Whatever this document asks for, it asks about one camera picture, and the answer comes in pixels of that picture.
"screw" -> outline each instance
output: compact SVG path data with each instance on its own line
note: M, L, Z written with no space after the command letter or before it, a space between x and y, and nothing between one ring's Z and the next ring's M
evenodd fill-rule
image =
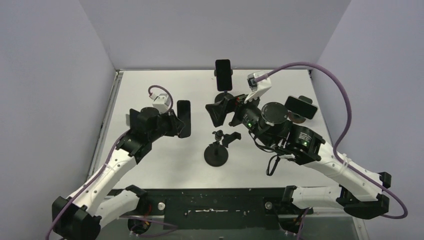
M160 211L164 210L165 209L165 203L159 202L157 204L157 209L159 209Z
M273 204L272 204L272 202L267 201L267 202L265 203L265 208L266 208L266 209L268 209L268 210L273 209Z

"smartphone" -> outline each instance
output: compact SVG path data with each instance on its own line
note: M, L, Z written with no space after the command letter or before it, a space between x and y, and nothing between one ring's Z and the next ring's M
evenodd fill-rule
M233 90L233 80L231 78L231 64L229 59L215 61L216 86L218 91Z
M307 119L314 118L315 113L318 110L317 106L312 105L294 96L288 96L284 106L287 110Z
M179 100L176 102L176 115L184 123L184 128L180 131L180 139L188 138L192 134L192 113L189 100Z

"white tabletop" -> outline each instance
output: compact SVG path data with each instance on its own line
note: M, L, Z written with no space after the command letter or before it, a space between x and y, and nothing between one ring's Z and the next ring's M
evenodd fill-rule
M234 70L233 91L230 93L234 96L248 94L250 89L246 81L247 75L256 71ZM319 108L307 70L283 70L273 75L271 81L272 88L262 96L259 108L268 102L284 104L290 95L306 96ZM178 100L190 100L191 136L184 139L164 136L158 139L153 143L151 152L130 170L115 188L125 188L129 185L143 189L272 188L337 184L315 170L285 160L280 161L273 176L267 176L265 170L273 154L256 148L243 125L228 126L233 113L228 114L223 126L213 126L205 109L205 105L213 103L218 94L213 70L124 71L96 169L105 162L116 138L128 130L126 114L130 108L139 111L152 106L152 100L147 93L150 85L167 88L174 98L175 110ZM315 117L303 125L323 136L326 141L330 140L319 109ZM229 145L228 161L223 166L212 167L205 162L204 151L214 141L212 132L219 129L226 134L239 132L241 140Z

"white table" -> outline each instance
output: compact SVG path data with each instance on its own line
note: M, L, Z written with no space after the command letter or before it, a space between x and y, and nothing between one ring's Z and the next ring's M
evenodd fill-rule
M234 96L250 92L247 75L258 70L233 70L232 82ZM308 70L283 70L271 77L272 88L261 98L259 107L268 102L284 104L288 96L306 96L318 106L318 111L312 120L303 125L320 134L326 141L329 133L317 101ZM213 70L125 70L117 77L109 101L109 109L103 122L103 129L97 144L90 174L101 166L108 155L114 141L128 130L126 115L130 108L140 110L151 107L147 89L150 85L161 85L168 89L174 98L174 107L178 100L191 102L191 136L180 139L177 137L162 137L153 143L151 152L132 170L130 170L115 186L122 189L136 185L142 189L217 189L217 188L272 188L296 186L330 186L336 182L323 174L298 166L293 162L280 161L273 176L267 176L265 170L272 153L265 153L253 143L248 130L243 126L228 126L233 113L227 115L223 126L215 128L205 109L206 104L214 102L219 93ZM205 148L214 141L213 131L223 130L226 134L241 133L241 140L229 145L228 161L221 167L209 166L204 160ZM315 217L330 217L325 221L314 221ZM363 220L351 218L340 210L321 211L320 215L308 217L312 227L322 229L332 226L333 229L343 229L349 232L351 239L368 239ZM115 234L117 238L124 237L128 231L122 221L114 221L104 230L99 239L110 239ZM234 231L234 234L251 236L250 230ZM212 235L225 231L205 231L199 239L209 239ZM179 233L182 237L193 234L194 231Z

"wall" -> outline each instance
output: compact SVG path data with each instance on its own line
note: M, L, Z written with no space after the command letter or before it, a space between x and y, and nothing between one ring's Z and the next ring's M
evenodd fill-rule
M2 1L0 32L1 239L40 240L87 177L115 70L78 0Z
M353 0L318 63L349 93L351 129L340 146L375 172L392 174L392 187L409 208L403 220L366 221L370 238L421 239L424 197L424 6L422 0ZM343 100L330 79L312 78L330 135L346 123ZM393 199L390 213L401 214Z
M80 0L117 69L316 62L350 0Z

